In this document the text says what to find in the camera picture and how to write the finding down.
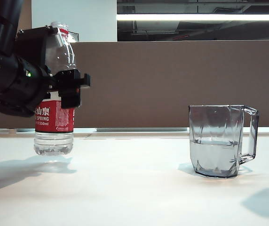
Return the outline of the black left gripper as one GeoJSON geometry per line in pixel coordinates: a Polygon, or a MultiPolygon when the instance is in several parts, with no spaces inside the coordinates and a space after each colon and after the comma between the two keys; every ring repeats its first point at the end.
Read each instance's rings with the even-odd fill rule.
{"type": "Polygon", "coordinates": [[[48,66],[44,67],[47,77],[43,83],[47,85],[41,102],[61,101],[62,109],[81,106],[81,88],[91,86],[91,76],[87,73],[81,76],[78,69],[60,71],[55,76],[48,66]]]}

